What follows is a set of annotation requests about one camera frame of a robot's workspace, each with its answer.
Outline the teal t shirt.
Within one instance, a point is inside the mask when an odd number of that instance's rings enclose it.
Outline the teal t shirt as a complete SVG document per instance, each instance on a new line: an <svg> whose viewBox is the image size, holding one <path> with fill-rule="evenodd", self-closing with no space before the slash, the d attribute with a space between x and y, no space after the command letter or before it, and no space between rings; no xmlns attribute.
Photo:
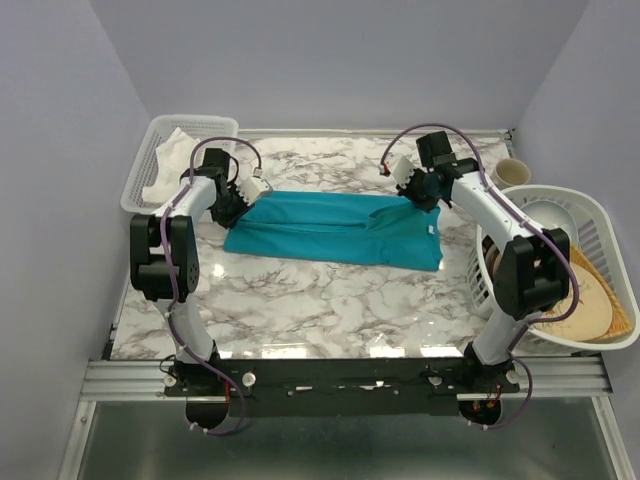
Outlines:
<svg viewBox="0 0 640 480"><path fill-rule="evenodd" d="M276 191L257 201L223 244L228 253L436 272L438 208L402 197Z"/></svg>

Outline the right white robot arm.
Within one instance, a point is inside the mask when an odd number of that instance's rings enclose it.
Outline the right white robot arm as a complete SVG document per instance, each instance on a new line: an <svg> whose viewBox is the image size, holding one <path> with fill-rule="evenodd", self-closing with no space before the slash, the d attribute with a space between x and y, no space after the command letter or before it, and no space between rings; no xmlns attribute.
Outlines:
<svg viewBox="0 0 640 480"><path fill-rule="evenodd" d="M493 312L459 370L462 384L480 392L496 380L495 367L511 363L513 348L530 326L544 322L544 313L565 299L570 311L576 309L579 286L568 234L526 216L490 180L478 152L457 158L448 130L439 125L417 139L419 166L401 157L381 160L380 171L395 181L399 195L426 212L439 203L465 210L502 255L491 281Z"/></svg>

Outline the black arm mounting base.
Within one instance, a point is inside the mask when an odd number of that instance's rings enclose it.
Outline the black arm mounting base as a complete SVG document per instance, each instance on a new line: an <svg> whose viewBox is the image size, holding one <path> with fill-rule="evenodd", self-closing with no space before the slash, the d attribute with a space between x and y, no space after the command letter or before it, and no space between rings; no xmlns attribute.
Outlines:
<svg viewBox="0 0 640 480"><path fill-rule="evenodd" d="M189 428L238 433L253 420L427 414L494 424L502 395L519 390L511 361L483 366L462 357L178 360L164 394L186 401Z"/></svg>

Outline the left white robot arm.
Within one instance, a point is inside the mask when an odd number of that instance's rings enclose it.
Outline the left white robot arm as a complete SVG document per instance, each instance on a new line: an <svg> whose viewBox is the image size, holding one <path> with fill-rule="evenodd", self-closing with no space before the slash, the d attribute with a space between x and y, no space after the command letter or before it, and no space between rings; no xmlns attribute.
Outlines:
<svg viewBox="0 0 640 480"><path fill-rule="evenodd" d="M175 346L171 376L201 395L220 385L239 391L217 366L215 340L207 333L193 293L200 262L196 225L205 214L226 230L234 228L258 198L270 189L259 177L242 184L229 180L238 161L220 148L198 144L181 174L177 191L149 214L130 221L130 282L163 315Z"/></svg>

